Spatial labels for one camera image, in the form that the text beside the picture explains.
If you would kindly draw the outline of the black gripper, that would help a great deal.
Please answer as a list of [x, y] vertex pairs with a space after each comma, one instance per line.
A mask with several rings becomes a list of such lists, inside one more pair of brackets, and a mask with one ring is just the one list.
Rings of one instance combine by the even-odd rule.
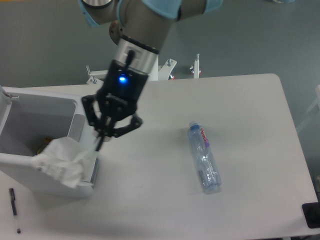
[[[113, 60], [104, 83], [96, 95], [85, 95], [81, 98], [88, 124], [97, 133], [96, 152], [101, 150], [105, 141], [119, 138], [141, 127], [143, 120], [135, 112], [148, 77], [143, 72]], [[95, 111], [97, 103], [101, 112], [100, 117]], [[116, 128], [118, 121], [129, 116], [131, 116], [129, 124]]]

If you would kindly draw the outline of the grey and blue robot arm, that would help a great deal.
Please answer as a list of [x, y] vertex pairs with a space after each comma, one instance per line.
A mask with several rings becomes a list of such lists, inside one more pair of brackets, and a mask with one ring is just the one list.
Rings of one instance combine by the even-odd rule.
[[97, 136], [96, 151], [107, 139], [139, 128], [137, 103], [171, 26], [217, 10], [220, 0], [80, 0], [92, 27], [118, 21], [120, 36], [101, 88], [81, 101]]

